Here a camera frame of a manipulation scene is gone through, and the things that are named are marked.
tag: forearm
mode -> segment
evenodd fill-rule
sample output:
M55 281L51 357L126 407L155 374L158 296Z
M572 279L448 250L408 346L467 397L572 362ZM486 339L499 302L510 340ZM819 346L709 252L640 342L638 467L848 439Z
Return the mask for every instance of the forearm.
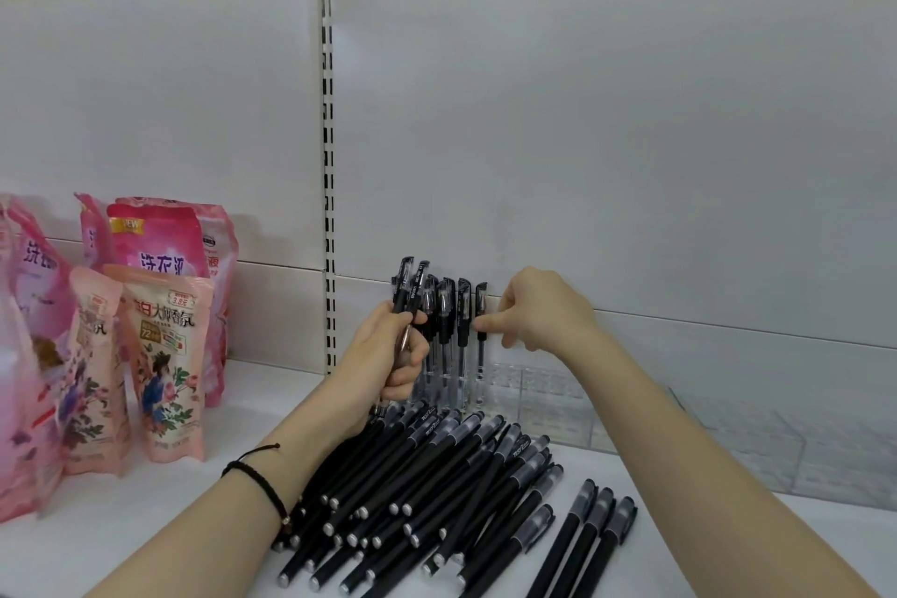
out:
M562 355L699 596L876 595L683 411L611 337Z
M320 386L259 443L280 443L280 449L245 460L271 483L287 509L296 504L308 479L338 443L340 425L327 390ZM232 470L88 598L156 598L160 582L171 598L242 598L280 525L264 491L245 473Z

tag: bracelet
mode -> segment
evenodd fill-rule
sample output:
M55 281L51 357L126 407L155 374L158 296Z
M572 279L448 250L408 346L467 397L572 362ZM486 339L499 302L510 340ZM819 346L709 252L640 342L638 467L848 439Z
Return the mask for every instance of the bracelet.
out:
M252 478L256 484L262 488L267 497L271 500L272 505L275 507L277 514L280 515L281 518L281 533L282 534L291 534L292 533L292 518L290 518L290 514L284 505L284 502L280 497L277 496L277 492L271 486L271 483L268 482L258 470L253 468L250 465L243 463L243 459L245 459L250 454L255 454L256 452L263 452L267 449L280 449L280 443L275 442L274 445L264 445L260 447L256 447L255 449L250 449L248 452L243 454L236 461L231 461L224 468L224 471L221 473L221 477L223 478L227 475L231 470L242 470L245 472L250 478Z

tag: hand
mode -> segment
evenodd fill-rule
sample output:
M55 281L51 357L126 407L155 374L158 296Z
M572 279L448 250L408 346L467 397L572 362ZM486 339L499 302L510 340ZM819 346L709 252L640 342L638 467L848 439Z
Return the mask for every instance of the hand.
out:
M523 268L501 297L499 311L474 320L477 332L500 333L501 345L561 355L581 332L596 330L595 312L557 272Z
M381 303L358 327L352 342L327 379L339 386L342 400L348 400L353 414L353 432L363 427L368 409L377 400L406 400L420 374L420 365L430 352L430 344L412 328L408 346L398 357L398 340L411 323L410 313L392 314L392 303ZM417 324L427 321L418 312Z

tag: person's arm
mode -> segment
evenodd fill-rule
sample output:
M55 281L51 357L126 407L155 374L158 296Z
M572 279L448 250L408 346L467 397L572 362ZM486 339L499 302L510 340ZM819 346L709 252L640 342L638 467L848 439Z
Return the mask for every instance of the person's arm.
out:
M391 304L383 304L365 320L331 376L259 443L280 443L280 449L244 460L271 483L288 510L327 455L361 430L378 397L409 395L428 346L412 329L410 352L397 363L396 340L411 315L390 311ZM424 320L418 314L418 323ZM160 586L170 598L242 598L280 525L264 491L246 473L232 470L87 598L157 598Z
M700 598L875 596L819 535L691 418L556 273L527 268L477 331L555 354L579 380Z

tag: right hand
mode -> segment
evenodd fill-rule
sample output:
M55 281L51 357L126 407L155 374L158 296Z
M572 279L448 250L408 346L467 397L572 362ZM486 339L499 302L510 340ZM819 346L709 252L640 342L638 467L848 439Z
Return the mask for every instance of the right hand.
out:
M501 297L499 311L474 320L477 332L500 333L501 345L564 353L583 332L596 331L595 311L557 272L523 268Z

